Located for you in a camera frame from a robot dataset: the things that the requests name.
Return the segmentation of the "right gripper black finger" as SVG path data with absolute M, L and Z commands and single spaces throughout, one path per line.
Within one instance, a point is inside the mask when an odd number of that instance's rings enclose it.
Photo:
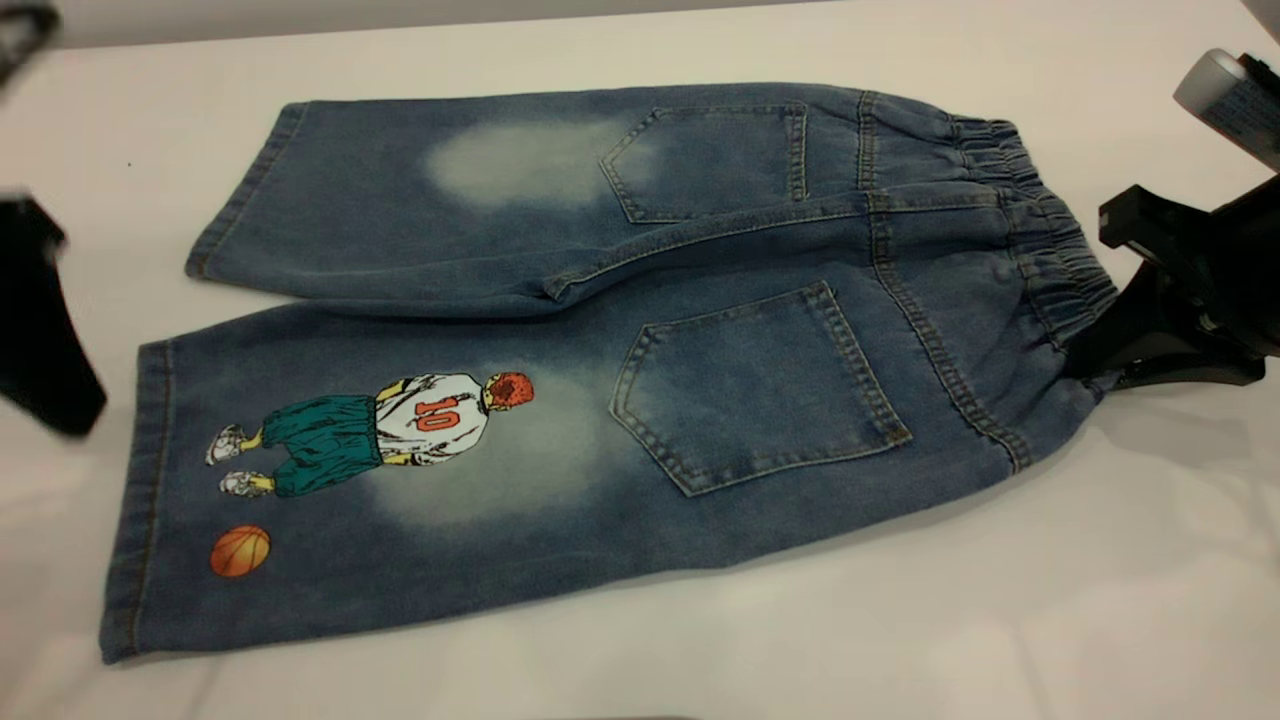
M 1100 206 L 1100 241 L 1140 261 L 1138 275 L 1210 275 L 1216 217 L 1133 184 Z
M 1266 375 L 1263 343 L 1174 275 L 1143 265 L 1068 348 L 1065 374 L 1114 389 L 1178 383 L 1243 387 Z

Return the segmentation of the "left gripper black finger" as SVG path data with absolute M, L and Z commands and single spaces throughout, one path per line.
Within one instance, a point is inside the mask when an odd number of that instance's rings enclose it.
M 3 397 L 60 436 L 88 436 L 106 406 L 67 307 L 60 225 L 31 196 L 1 202 Z

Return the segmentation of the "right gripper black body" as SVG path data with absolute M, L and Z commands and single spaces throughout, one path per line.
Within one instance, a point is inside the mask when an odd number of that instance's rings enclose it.
M 1279 355 L 1279 179 L 1194 218 L 1197 329 Z

